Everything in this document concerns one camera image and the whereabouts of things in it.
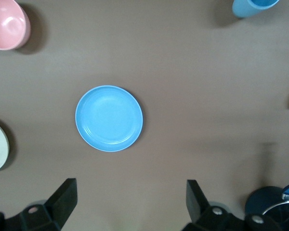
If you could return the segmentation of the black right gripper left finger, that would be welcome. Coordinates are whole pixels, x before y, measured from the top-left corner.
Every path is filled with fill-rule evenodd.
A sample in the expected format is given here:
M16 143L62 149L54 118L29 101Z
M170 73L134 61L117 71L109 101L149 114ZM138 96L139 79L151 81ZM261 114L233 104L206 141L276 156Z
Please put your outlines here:
M0 212L0 231L60 231L77 203L77 180L68 178L45 203L28 206L10 218Z

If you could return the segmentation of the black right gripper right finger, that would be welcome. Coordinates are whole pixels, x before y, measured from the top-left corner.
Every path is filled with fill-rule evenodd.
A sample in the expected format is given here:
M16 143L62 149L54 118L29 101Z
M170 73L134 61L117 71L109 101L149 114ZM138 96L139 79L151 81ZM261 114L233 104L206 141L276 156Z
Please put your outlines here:
M183 231L280 231L270 217L260 214L239 219L223 207L211 206L196 180L186 182L186 207L191 219Z

